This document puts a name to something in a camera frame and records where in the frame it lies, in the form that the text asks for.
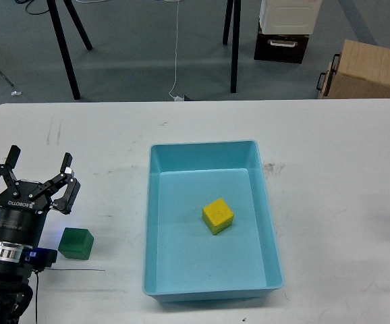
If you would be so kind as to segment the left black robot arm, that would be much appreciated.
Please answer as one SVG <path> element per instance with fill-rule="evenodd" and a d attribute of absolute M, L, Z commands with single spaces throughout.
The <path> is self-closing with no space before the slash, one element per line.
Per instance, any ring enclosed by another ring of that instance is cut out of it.
<path fill-rule="evenodd" d="M 46 182 L 19 180 L 13 174 L 20 148 L 11 146 L 0 163 L 0 323 L 17 323 L 33 297 L 29 285 L 32 273 L 50 267 L 55 250 L 39 248 L 47 213 L 54 209 L 64 215 L 80 189 L 66 153 L 59 173 Z"/>

